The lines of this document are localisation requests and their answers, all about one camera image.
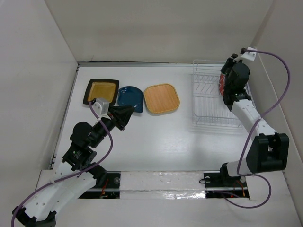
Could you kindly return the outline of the red teal round plate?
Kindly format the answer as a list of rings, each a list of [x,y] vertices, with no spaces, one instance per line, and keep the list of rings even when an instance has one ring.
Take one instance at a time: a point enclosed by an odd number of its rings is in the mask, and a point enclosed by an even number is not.
[[[221,96],[224,95],[224,85],[225,85],[225,74],[221,73],[219,77],[219,93]]]

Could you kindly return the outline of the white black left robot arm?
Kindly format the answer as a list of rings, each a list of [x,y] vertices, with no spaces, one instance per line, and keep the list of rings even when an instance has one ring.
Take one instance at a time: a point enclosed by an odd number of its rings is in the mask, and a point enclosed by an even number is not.
[[[27,196],[12,211],[11,226],[18,220],[25,227],[54,227],[59,212],[92,187],[101,187],[106,180],[106,170],[100,163],[110,154],[107,152],[94,162],[96,148],[105,137],[113,141],[111,130],[123,131],[128,124],[134,107],[113,106],[107,116],[97,114],[92,104],[90,110],[97,122],[77,123],[70,137],[71,145],[54,170],[53,177]]]

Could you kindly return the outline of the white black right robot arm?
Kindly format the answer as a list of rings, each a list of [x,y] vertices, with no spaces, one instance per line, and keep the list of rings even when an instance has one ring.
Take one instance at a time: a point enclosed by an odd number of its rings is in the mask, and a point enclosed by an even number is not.
[[[224,163],[219,182],[229,186],[237,177],[285,170],[289,137],[278,133],[256,110],[246,91],[250,69],[238,55],[229,57],[221,68],[220,93],[224,104],[240,120],[249,134],[239,161]]]

